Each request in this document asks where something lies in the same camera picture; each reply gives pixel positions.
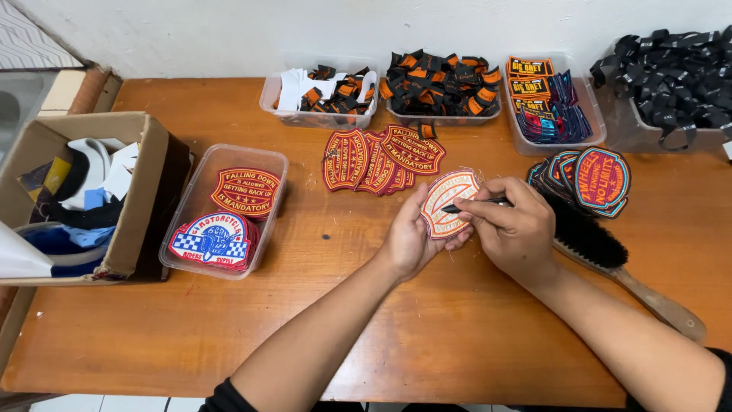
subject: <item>forearm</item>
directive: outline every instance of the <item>forearm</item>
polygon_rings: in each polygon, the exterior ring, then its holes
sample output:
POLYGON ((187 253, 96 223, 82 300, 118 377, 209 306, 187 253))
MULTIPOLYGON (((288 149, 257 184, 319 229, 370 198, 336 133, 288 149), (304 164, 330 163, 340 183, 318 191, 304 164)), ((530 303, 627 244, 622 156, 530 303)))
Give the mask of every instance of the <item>forearm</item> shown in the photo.
POLYGON ((564 269, 551 285, 526 287, 585 341, 645 409, 716 409, 725 370, 708 350, 564 269))
POLYGON ((232 384, 259 412, 309 411, 395 283, 367 262, 260 345, 232 384))

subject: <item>cardboard box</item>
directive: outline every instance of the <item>cardboard box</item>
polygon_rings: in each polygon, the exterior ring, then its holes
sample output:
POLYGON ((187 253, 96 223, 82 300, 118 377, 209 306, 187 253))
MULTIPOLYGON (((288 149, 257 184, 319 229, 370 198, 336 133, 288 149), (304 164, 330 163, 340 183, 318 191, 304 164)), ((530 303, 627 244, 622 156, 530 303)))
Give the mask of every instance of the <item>cardboard box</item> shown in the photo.
POLYGON ((168 269, 160 264, 157 252, 190 173, 190 151, 150 114, 78 114, 40 117, 27 123, 0 170, 0 220, 12 228, 28 224, 35 202, 17 176, 56 156, 71 159, 66 143, 86 137, 141 144, 132 183, 104 260, 93 273, 84 276, 0 279, 0 285, 107 285, 167 279, 168 269))

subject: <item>hand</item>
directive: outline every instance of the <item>hand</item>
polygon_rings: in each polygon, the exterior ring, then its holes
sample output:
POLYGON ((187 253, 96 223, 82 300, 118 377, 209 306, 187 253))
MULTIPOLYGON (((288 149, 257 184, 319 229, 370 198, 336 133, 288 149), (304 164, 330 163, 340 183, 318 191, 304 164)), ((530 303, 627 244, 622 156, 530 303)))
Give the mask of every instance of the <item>hand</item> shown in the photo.
POLYGON ((459 249, 473 233, 473 228, 469 227, 449 240, 431 240, 427 236, 425 221, 419 217, 426 199, 427 184, 423 183, 404 201, 389 227, 384 244, 374 256, 389 266, 397 277, 397 283, 415 277, 440 250, 459 249))
POLYGON ((455 206, 464 210, 457 216, 473 224, 485 254, 519 284, 550 282, 558 272, 551 251, 554 211, 534 188, 515 177, 485 181, 475 199, 500 196, 514 207, 456 199, 455 206))

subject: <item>white wall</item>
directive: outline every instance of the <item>white wall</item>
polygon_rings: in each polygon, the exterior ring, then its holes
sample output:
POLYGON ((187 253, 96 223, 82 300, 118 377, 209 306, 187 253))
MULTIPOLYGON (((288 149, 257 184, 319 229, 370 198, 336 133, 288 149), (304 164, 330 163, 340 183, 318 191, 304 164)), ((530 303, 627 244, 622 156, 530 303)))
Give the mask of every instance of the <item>white wall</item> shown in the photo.
POLYGON ((280 52, 484 56, 570 51, 586 68, 624 34, 724 29, 728 0, 11 0, 124 78, 265 76, 280 52))

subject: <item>wooden desk surface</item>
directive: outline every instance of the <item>wooden desk surface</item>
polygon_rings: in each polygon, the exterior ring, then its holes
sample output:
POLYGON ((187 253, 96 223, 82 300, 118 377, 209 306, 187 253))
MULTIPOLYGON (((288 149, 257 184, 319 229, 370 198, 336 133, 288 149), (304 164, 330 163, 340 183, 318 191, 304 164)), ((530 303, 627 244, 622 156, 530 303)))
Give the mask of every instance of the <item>wooden desk surface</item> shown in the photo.
MULTIPOLYGON (((288 157, 288 193, 259 270, 239 282, 171 271, 164 284, 41 287, 3 389, 208 396, 272 332, 372 256, 409 192, 329 193, 319 162, 331 130, 281 125, 258 107, 262 83, 125 81, 114 106, 148 111, 197 155, 229 143, 288 157), (317 183, 307 184, 310 175, 317 183)), ((504 111, 482 127, 439 128, 447 149, 441 170, 523 177, 537 159, 514 151, 507 120, 504 111)), ((370 129, 390 122, 380 105, 370 129)), ((704 320, 707 345, 732 350, 732 167, 719 154, 627 158, 630 203, 603 223, 631 251, 627 268, 704 320)), ((640 308, 607 279, 559 259, 640 308)), ((386 299, 323 398, 619 406, 624 392, 476 241, 440 253, 386 299)))

